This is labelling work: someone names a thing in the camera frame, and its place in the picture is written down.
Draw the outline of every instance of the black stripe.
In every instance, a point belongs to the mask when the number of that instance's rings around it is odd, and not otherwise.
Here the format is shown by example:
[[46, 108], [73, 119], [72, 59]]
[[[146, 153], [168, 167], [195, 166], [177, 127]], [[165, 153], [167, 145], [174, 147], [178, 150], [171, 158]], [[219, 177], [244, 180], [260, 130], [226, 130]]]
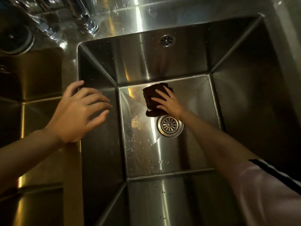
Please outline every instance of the black stripe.
[[295, 191], [296, 193], [301, 195], [301, 186], [299, 186], [294, 181], [292, 181], [291, 178], [288, 178], [288, 177], [285, 177], [285, 176], [281, 175], [280, 173], [275, 171], [273, 168], [270, 168], [268, 165], [266, 165], [265, 163], [263, 163], [263, 162], [261, 162], [257, 159], [250, 159], [249, 161], [256, 164], [261, 169], [263, 169], [265, 172], [267, 172], [270, 175], [274, 176], [275, 178], [280, 180], [284, 185], [286, 185], [287, 187], [291, 188], [293, 191]]

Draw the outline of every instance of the stainless steel sink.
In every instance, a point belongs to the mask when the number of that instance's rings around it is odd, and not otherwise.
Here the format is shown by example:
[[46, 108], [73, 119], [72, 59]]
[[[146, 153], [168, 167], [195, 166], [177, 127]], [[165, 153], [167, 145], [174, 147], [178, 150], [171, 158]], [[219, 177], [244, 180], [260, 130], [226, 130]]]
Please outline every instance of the stainless steel sink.
[[184, 126], [166, 137], [159, 118], [145, 115], [142, 89], [159, 82], [205, 121], [300, 176], [300, 127], [261, 16], [84, 42], [78, 60], [85, 86], [114, 105], [108, 122], [81, 142], [86, 225], [99, 215], [97, 225], [243, 225], [192, 133]]
[[[62, 51], [0, 56], [0, 147], [44, 128], [62, 95]], [[62, 152], [47, 157], [2, 194], [4, 225], [63, 224]]]

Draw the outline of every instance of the drain strainer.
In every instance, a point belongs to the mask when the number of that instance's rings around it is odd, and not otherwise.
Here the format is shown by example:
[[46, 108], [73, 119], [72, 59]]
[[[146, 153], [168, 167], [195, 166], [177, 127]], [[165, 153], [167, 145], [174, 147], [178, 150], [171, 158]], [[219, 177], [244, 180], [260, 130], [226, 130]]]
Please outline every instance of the drain strainer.
[[158, 118], [157, 127], [159, 132], [166, 137], [176, 137], [183, 130], [183, 123], [172, 116]]
[[161, 37], [160, 44], [162, 47], [166, 48], [175, 43], [175, 37], [172, 35], [164, 35]]

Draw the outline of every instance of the round black object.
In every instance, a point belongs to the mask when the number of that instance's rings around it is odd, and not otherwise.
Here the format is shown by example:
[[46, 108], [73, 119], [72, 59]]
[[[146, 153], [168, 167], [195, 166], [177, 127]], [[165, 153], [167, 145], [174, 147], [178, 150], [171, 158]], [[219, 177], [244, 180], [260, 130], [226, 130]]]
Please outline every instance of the round black object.
[[0, 34], [0, 49], [10, 55], [16, 55], [31, 49], [34, 43], [34, 36], [24, 26], [6, 28]]

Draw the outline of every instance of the brown cloth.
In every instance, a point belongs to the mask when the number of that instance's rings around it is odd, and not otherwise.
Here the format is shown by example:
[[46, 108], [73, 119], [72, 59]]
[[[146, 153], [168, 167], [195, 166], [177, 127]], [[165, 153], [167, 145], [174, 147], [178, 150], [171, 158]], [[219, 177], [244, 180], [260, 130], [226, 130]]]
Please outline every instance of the brown cloth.
[[160, 103], [155, 102], [151, 99], [151, 98], [160, 98], [162, 100], [165, 100], [160, 94], [156, 92], [156, 89], [158, 89], [168, 95], [168, 93], [166, 92], [163, 86], [167, 87], [173, 92], [173, 89], [168, 87], [167, 83], [159, 83], [143, 89], [143, 96], [145, 98], [146, 106], [148, 109], [151, 110], [151, 111], [146, 111], [146, 116], [159, 117], [159, 116], [168, 115], [168, 113], [165, 112], [164, 110], [157, 108], [158, 105], [161, 105]]

